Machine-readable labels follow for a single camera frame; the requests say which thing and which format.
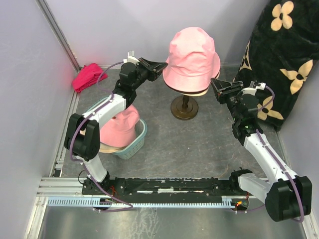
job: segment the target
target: round brown base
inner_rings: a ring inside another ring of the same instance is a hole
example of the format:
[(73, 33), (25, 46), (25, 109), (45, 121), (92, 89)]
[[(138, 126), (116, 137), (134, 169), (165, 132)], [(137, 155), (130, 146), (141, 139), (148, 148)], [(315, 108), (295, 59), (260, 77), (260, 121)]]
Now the round brown base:
[(179, 120), (190, 120), (198, 113), (198, 103), (192, 97), (180, 96), (172, 101), (170, 110), (175, 118)]

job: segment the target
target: gray floor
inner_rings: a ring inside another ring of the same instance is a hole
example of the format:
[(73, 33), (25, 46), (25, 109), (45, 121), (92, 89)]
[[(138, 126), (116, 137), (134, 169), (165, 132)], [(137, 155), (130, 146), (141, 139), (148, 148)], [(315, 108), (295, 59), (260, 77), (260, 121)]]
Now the gray floor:
[[(231, 81), (236, 68), (223, 68), (220, 79)], [(119, 70), (112, 69), (101, 86), (112, 90)], [(103, 165), (111, 177), (217, 177), (227, 178), (239, 167), (252, 170), (257, 176), (264, 173), (252, 155), (234, 138), (233, 123), (225, 105), (220, 105), (212, 88), (201, 97), (198, 115), (190, 121), (180, 121), (170, 112), (170, 103), (180, 94), (169, 89), (162, 76), (155, 82), (145, 82), (137, 90), (134, 106), (148, 125), (144, 147), (131, 159), (122, 160), (112, 154), (100, 153)], [(84, 113), (106, 93), (93, 85), (81, 95), (77, 113)], [(265, 134), (280, 154), (277, 134), (262, 125)], [(77, 177), (82, 166), (65, 159), (62, 177)]]
[[(258, 200), (250, 200), (252, 208)], [(247, 214), (227, 209), (136, 208), (120, 213), (48, 207), (40, 239), (305, 239), (301, 224), (275, 223), (265, 208)]]

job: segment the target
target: black cable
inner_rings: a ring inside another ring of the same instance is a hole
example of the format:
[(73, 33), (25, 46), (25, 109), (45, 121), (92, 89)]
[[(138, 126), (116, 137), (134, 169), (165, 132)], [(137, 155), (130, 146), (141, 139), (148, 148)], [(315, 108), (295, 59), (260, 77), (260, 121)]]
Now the black cable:
[(80, 182), (80, 176), (81, 176), (81, 173), (83, 173), (84, 171), (85, 171), (85, 170), (82, 170), (82, 171), (79, 173), (79, 176), (78, 176), (78, 181), (79, 181), (79, 183), (82, 184), (82, 185), (84, 185), (84, 183), (81, 183), (81, 182)]

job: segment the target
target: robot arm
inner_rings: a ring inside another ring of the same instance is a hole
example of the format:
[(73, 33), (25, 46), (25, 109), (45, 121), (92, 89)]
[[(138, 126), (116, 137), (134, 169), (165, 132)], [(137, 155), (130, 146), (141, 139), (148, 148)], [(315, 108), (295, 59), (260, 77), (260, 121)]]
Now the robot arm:
[(113, 116), (128, 108), (136, 98), (136, 89), (146, 80), (155, 81), (162, 73), (167, 63), (152, 62), (143, 58), (136, 59), (132, 53), (121, 66), (120, 79), (113, 90), (113, 98), (109, 96), (100, 104), (83, 115), (73, 114), (70, 117), (64, 146), (70, 149), (71, 141), (80, 123), (87, 118), (81, 130), (85, 135), (77, 134), (72, 154), (81, 164), (84, 164), (95, 181), (101, 183), (108, 177), (108, 172), (101, 163), (98, 152), (100, 150), (100, 129)]
[(289, 168), (269, 144), (257, 123), (257, 90), (263, 90), (265, 84), (251, 83), (243, 88), (242, 82), (225, 82), (212, 79), (215, 96), (221, 104), (227, 104), (234, 124), (236, 139), (254, 156), (268, 182), (259, 179), (250, 170), (235, 171), (231, 175), (235, 187), (254, 195), (265, 206), (269, 216), (276, 222), (301, 215), (293, 187), (300, 196), (304, 215), (311, 212), (312, 184), (308, 177), (299, 177)]

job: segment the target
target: yellow flower petal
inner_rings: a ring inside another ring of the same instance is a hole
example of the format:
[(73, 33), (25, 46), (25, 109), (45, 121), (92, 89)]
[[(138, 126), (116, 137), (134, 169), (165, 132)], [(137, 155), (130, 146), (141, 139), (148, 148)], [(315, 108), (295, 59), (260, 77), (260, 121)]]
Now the yellow flower petal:
[(307, 61), (304, 65), (299, 68), (298, 73), (301, 74), (304, 78), (307, 77), (313, 67), (313, 60)]
[(273, 17), (279, 17), (281, 13), (281, 5), (277, 4), (273, 9)]
[(290, 92), (293, 95), (294, 93), (296, 93), (298, 90), (300, 90), (300, 88), (303, 86), (303, 81), (302, 80), (298, 80), (295, 79), (291, 85), (290, 85)]
[(267, 119), (267, 114), (265, 112), (259, 111), (257, 114), (257, 117), (261, 120), (266, 120)]
[(287, 71), (286, 69), (280, 69), (280, 71), (287, 76), (289, 80), (294, 80), (298, 75), (297, 71)]
[(272, 22), (271, 22), (271, 29), (273, 31), (279, 31), (280, 28), (282, 27), (282, 22), (279, 18), (275, 18)]
[(274, 118), (277, 118), (279, 120), (283, 120), (284, 117), (281, 115), (281, 113), (277, 112), (277, 111), (273, 111), (273, 110), (270, 110), (268, 112), (268, 116), (270, 117), (274, 117)]
[[(263, 102), (263, 106), (264, 106), (265, 104), (267, 104), (267, 103), (271, 100), (272, 97), (273, 97), (273, 96), (269, 96), (269, 97), (265, 98), (265, 99), (264, 99), (264, 102)], [(274, 102), (270, 102), (270, 104), (267, 105), (265, 108), (268, 109), (268, 110), (270, 110), (270, 109), (273, 107), (273, 104), (274, 104)]]
[(283, 26), (285, 29), (289, 29), (293, 26), (293, 19), (288, 15), (283, 15)]
[(294, 10), (294, 3), (292, 1), (287, 1), (281, 8), (281, 12), (285, 15), (290, 14)]

